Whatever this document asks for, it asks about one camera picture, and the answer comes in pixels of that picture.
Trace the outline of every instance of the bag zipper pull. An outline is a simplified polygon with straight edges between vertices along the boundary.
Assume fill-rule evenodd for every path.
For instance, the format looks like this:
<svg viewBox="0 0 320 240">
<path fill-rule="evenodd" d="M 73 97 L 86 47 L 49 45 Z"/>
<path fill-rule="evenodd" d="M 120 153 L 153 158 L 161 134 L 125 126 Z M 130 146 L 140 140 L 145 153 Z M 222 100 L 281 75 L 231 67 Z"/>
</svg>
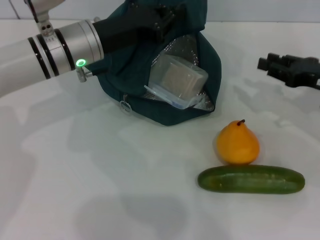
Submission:
<svg viewBox="0 0 320 240">
<path fill-rule="evenodd" d="M 123 100 L 120 102 L 120 106 L 127 113 L 131 113 L 132 112 L 132 108 L 131 108 L 130 104 L 127 102 L 127 96 L 128 96 L 128 94 L 123 94 Z"/>
</svg>

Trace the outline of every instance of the pear stem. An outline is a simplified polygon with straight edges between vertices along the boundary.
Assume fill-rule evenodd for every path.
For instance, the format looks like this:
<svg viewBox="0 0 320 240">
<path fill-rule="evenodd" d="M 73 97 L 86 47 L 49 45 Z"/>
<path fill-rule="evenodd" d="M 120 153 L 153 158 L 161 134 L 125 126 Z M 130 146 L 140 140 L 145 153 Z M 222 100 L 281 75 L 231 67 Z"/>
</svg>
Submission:
<svg viewBox="0 0 320 240">
<path fill-rule="evenodd" d="M 240 125 L 241 125 L 241 123 L 244 123 L 245 121 L 246 121 L 246 120 L 244 120 L 244 119 L 243 119 L 243 120 L 241 120 L 241 121 L 238 121 L 237 125 L 238 125 L 238 126 L 240 126 Z"/>
</svg>

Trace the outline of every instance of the plastic container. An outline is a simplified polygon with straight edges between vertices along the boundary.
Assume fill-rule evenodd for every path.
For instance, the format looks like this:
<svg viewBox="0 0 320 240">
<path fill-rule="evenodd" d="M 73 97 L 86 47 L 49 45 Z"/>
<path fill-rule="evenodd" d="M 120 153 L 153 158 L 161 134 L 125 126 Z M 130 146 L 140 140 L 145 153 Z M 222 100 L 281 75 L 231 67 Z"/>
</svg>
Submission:
<svg viewBox="0 0 320 240">
<path fill-rule="evenodd" d="M 172 55 L 161 55 L 151 68 L 149 92 L 178 109 L 198 104 L 208 73 L 191 62 Z"/>
</svg>

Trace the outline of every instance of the black band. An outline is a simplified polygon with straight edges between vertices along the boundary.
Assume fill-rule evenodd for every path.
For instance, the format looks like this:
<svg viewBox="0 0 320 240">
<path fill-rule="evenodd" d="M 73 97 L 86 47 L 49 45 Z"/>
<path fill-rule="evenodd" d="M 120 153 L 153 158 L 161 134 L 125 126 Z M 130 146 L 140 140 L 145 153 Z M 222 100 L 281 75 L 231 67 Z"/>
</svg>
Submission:
<svg viewBox="0 0 320 240">
<path fill-rule="evenodd" d="M 41 44 L 41 46 L 42 46 L 42 48 L 43 48 L 43 50 L 44 50 L 44 52 L 45 52 L 45 55 L 46 55 L 46 57 L 47 57 L 48 60 L 49 60 L 49 63 L 50 63 L 50 65 L 51 65 L 51 68 L 52 68 L 52 71 L 53 71 L 54 75 L 55 75 L 56 77 L 59 76 L 60 74 L 59 74 L 57 65 L 56 65 L 56 63 L 55 63 L 54 58 L 53 58 L 52 55 L 51 55 L 51 52 L 50 52 L 50 50 L 49 50 L 49 48 L 48 48 L 48 46 L 47 46 L 47 44 L 46 44 L 46 41 L 44 40 L 44 37 L 43 37 L 41 34 L 37 35 L 36 37 L 38 38 L 39 43 Z"/>
<path fill-rule="evenodd" d="M 39 52 L 39 49 L 38 49 L 38 47 L 37 47 L 34 39 L 33 39 L 32 37 L 29 37 L 29 38 L 28 38 L 28 41 L 29 41 L 29 43 L 30 43 L 30 45 L 31 45 L 31 47 L 32 47 L 32 49 L 33 49 L 33 51 L 34 51 L 34 54 L 35 54 L 36 58 L 37 58 L 38 61 L 39 61 L 39 64 L 40 64 L 40 66 L 41 66 L 41 68 L 42 68 L 42 71 L 43 71 L 43 74 L 44 74 L 45 78 L 46 78 L 46 79 L 50 79 L 51 76 L 50 76 L 50 74 L 49 74 L 48 68 L 47 68 L 47 66 L 46 66 L 46 64 L 45 64 L 44 59 L 42 58 L 42 56 L 41 56 L 41 54 L 40 54 L 40 52 Z"/>
<path fill-rule="evenodd" d="M 71 55 L 71 52 L 70 52 L 69 47 L 68 47 L 68 45 L 67 45 L 67 43 L 65 41 L 64 36 L 62 35 L 62 33 L 60 32 L 59 29 L 55 29 L 54 32 L 55 32 L 57 38 L 59 39 L 59 41 L 60 41 L 60 43 L 61 43 L 61 45 L 63 47 L 63 50 L 64 50 L 65 55 L 66 55 L 66 58 L 68 59 L 68 62 L 70 64 L 71 71 L 75 70 L 76 66 L 75 66 L 74 58 Z"/>
<path fill-rule="evenodd" d="M 35 20 L 36 23 L 38 23 L 39 21 L 38 21 L 38 18 L 37 18 L 37 14 L 36 14 L 36 11 L 35 11 L 35 7 L 34 7 L 34 5 L 32 4 L 31 0 L 25 0 L 24 2 L 29 5 L 30 10 L 31 10 L 31 12 L 32 12 L 32 15 L 33 15 L 33 17 L 34 17 L 34 20 Z"/>
</svg>

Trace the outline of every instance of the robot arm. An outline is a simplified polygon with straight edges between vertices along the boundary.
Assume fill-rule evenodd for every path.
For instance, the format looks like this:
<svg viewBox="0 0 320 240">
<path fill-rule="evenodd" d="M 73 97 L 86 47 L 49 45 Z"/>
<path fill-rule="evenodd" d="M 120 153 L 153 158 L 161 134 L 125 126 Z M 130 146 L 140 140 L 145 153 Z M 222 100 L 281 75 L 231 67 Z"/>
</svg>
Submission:
<svg viewBox="0 0 320 240">
<path fill-rule="evenodd" d="M 0 48 L 0 97 L 45 79 L 80 69 L 104 55 L 140 41 L 162 43 L 185 8 L 144 6 L 95 23 L 83 20 L 54 29 L 48 12 L 64 0 L 25 0 L 40 34 Z"/>
</svg>

